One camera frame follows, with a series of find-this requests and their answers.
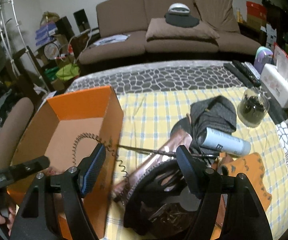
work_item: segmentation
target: blue gripper pad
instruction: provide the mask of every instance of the blue gripper pad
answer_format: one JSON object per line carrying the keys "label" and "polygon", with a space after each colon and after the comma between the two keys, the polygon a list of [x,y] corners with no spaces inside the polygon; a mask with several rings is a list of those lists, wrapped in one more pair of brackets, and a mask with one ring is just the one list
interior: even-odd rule
{"label": "blue gripper pad", "polygon": [[98,143],[92,154],[89,157],[83,158],[78,165],[78,169],[80,170],[78,185],[83,198],[88,193],[92,192],[97,181],[97,177],[99,176],[101,168],[105,162],[105,158],[105,146]]}

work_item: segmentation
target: glass jar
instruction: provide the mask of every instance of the glass jar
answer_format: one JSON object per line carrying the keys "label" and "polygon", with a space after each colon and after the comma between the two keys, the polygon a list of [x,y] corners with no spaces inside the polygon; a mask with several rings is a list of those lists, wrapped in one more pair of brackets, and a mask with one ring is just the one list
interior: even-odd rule
{"label": "glass jar", "polygon": [[249,88],[237,107],[237,115],[244,125],[255,128],[260,125],[269,110],[269,101],[257,88]]}

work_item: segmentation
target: brown pillow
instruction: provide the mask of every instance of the brown pillow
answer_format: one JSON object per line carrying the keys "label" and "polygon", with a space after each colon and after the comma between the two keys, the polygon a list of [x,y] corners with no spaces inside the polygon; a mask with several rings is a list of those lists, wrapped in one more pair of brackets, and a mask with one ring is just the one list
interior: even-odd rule
{"label": "brown pillow", "polygon": [[214,30],[240,33],[233,13],[233,0],[194,0],[201,19]]}
{"label": "brown pillow", "polygon": [[166,23],[164,18],[151,19],[146,33],[147,41],[162,39],[209,40],[218,38],[218,33],[202,21],[193,28],[182,28]]}

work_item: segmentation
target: black spiral cable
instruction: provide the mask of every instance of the black spiral cable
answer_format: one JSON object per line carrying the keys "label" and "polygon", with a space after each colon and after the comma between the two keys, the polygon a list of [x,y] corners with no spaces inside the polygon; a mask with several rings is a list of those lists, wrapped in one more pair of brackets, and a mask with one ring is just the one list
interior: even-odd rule
{"label": "black spiral cable", "polygon": [[126,180],[126,184],[129,185],[129,177],[128,177],[128,172],[126,171],[126,166],[123,165],[123,161],[119,159],[119,155],[117,154],[117,151],[115,151],[112,148],[112,145],[110,142],[107,144],[105,140],[103,141],[101,137],[99,137],[98,135],[95,135],[93,133],[81,133],[79,136],[76,137],[74,144],[73,144],[73,150],[72,150],[73,151],[72,155],[73,155],[74,166],[76,166],[76,149],[77,149],[77,146],[78,146],[79,142],[84,138],[93,139],[93,140],[97,141],[98,143],[101,143],[104,145],[105,149],[108,152],[110,152],[113,157],[116,158],[116,162],[118,162],[118,166],[121,168],[121,172],[124,173],[123,178]]}

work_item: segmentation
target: silver bolt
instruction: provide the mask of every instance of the silver bolt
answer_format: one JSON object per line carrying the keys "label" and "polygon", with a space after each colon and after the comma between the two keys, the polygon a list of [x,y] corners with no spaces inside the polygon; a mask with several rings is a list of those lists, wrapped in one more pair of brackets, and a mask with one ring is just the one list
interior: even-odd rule
{"label": "silver bolt", "polygon": [[240,173],[238,174],[238,176],[241,178],[241,179],[245,179],[246,175],[244,173]]}
{"label": "silver bolt", "polygon": [[205,172],[206,172],[207,174],[213,174],[213,173],[214,173],[214,170],[213,170],[212,168],[207,168],[207,169],[205,170]]}
{"label": "silver bolt", "polygon": [[40,173],[36,174],[36,178],[37,179],[41,179],[43,177],[44,177],[44,173],[43,172],[40,172]]}
{"label": "silver bolt", "polygon": [[77,171],[77,167],[75,167],[75,166],[69,168],[69,173],[74,173],[76,171]]}

